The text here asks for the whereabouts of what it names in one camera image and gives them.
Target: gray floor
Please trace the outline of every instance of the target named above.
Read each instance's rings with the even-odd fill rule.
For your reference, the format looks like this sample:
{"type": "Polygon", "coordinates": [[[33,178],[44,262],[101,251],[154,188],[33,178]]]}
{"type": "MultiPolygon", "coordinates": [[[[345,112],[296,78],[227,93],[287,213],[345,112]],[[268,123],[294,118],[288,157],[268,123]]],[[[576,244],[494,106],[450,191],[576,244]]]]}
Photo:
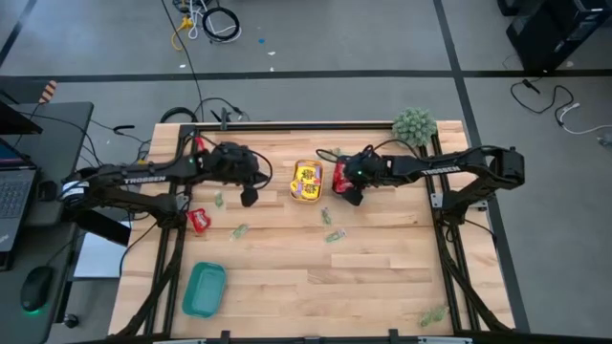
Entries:
{"type": "MultiPolygon", "coordinates": [[[[222,3],[244,26],[233,44],[188,41],[198,73],[337,70],[448,70],[448,58],[431,1],[260,0],[222,3]],[[264,44],[258,40],[265,39],[264,44]]],[[[504,31],[509,23],[492,0],[443,0],[461,68],[518,70],[504,31]]],[[[0,41],[16,22],[24,0],[0,0],[0,41]]],[[[178,24],[180,17],[170,8],[178,24]]],[[[189,73],[185,55],[172,50],[171,29],[158,2],[39,0],[0,75],[117,75],[189,73]]],[[[596,32],[568,60],[572,69],[612,68],[612,29],[596,32]]],[[[596,134],[562,131],[553,115],[532,115],[510,96],[518,79],[467,79],[484,143],[515,145],[527,160],[527,183],[500,192],[499,200],[532,331],[612,337],[612,239],[606,178],[612,152],[596,134]]],[[[582,106],[567,123],[577,130],[612,123],[612,78],[550,78],[538,82],[544,106],[556,84],[582,106]]],[[[225,97],[253,119],[391,119],[407,106],[430,108],[437,119],[463,119],[452,78],[311,78],[201,81],[204,97],[225,97]]],[[[89,100],[94,119],[134,124],[146,140],[163,112],[197,103],[193,82],[60,83],[54,102],[89,100]]],[[[218,110],[210,103],[207,109],[218,110]]],[[[207,112],[206,120],[211,116],[207,112]]],[[[105,162],[128,162],[138,143],[92,124],[90,134],[105,162]]],[[[106,333],[117,283],[77,283],[69,312],[82,316],[78,330],[56,326],[50,342],[100,338],[106,333]],[[92,307],[85,301],[96,298],[92,307]]]]}

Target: wooden tabletop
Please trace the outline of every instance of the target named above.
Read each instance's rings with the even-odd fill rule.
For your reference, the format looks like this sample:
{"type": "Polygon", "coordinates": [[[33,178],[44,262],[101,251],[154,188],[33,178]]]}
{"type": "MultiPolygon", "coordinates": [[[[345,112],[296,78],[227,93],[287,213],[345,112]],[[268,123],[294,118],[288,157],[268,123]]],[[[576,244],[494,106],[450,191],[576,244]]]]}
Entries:
{"type": "MultiPolygon", "coordinates": [[[[468,148],[461,121],[439,121],[438,128],[445,153],[468,148]]],[[[178,130],[178,124],[156,126],[150,160],[173,158],[178,130]]],[[[289,196],[296,160],[316,159],[317,148],[339,147],[342,154],[352,155],[367,144],[390,139],[389,131],[283,130],[207,136],[247,144],[263,154],[273,164],[273,180],[259,191],[259,201],[250,208],[240,204],[241,189],[236,186],[203,183],[194,188],[190,208],[203,207],[212,226],[202,237],[188,230],[172,337],[216,338],[222,330],[230,330],[232,337],[384,336],[388,329],[399,329],[400,335],[452,333],[448,315],[438,323],[420,326],[425,312],[447,303],[424,179],[399,188],[367,189],[361,206],[354,207],[331,191],[333,165],[324,162],[324,193],[319,203],[299,204],[289,196]],[[214,204],[218,190],[225,200],[222,208],[214,204]],[[321,221],[320,210],[325,206],[331,226],[321,221]],[[248,224],[250,230],[231,242],[231,233],[241,224],[248,224]],[[326,235],[340,228],[347,236],[327,244],[326,235]],[[221,308],[210,319],[182,311],[189,274],[198,262],[220,264],[228,273],[221,308]]],[[[391,143],[379,153],[409,151],[391,143]]],[[[260,166],[268,172],[264,162],[260,166]]],[[[448,178],[451,187],[458,189],[474,177],[461,173],[448,178]]],[[[144,185],[142,192],[167,192],[167,184],[144,185]]],[[[484,212],[470,210],[467,218],[489,226],[484,212]]],[[[135,223],[130,242],[152,224],[152,219],[135,223]]],[[[149,293],[160,232],[154,229],[128,253],[109,333],[125,326],[149,293]]],[[[472,285],[497,317],[512,327],[492,236],[472,225],[461,226],[461,233],[472,285]]],[[[166,262],[173,245],[174,236],[166,262]]],[[[455,290],[468,328],[463,294],[456,284],[455,290]]],[[[165,295],[159,305],[156,331],[162,328],[165,295]]]]}

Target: computer mouse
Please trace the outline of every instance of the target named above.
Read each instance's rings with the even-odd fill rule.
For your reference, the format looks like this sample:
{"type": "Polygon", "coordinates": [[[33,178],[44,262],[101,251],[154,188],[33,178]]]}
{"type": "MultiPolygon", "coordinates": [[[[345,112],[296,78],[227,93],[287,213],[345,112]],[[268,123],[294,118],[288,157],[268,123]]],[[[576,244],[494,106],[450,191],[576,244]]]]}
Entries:
{"type": "Polygon", "coordinates": [[[44,306],[53,275],[53,268],[47,266],[34,268],[28,273],[21,286],[21,308],[34,312],[44,306]]]}

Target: teal bowl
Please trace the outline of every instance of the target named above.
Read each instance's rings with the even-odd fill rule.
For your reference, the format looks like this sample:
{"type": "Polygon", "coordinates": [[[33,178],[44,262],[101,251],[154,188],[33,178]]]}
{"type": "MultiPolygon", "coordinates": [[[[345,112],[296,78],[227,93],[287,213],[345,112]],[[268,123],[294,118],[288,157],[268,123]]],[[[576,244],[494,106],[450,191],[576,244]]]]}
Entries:
{"type": "Polygon", "coordinates": [[[189,276],[183,312],[195,317],[212,317],[219,311],[225,286],[226,270],[222,266],[204,262],[196,264],[189,276]]]}

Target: laptop keyboard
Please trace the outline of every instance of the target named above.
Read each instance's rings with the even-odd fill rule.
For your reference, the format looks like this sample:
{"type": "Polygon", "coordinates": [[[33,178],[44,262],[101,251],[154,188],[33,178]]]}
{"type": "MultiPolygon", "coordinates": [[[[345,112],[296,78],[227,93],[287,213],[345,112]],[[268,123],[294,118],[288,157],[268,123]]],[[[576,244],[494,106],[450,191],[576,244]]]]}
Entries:
{"type": "Polygon", "coordinates": [[[30,185],[30,182],[0,181],[0,219],[15,218],[21,215],[30,185]]]}

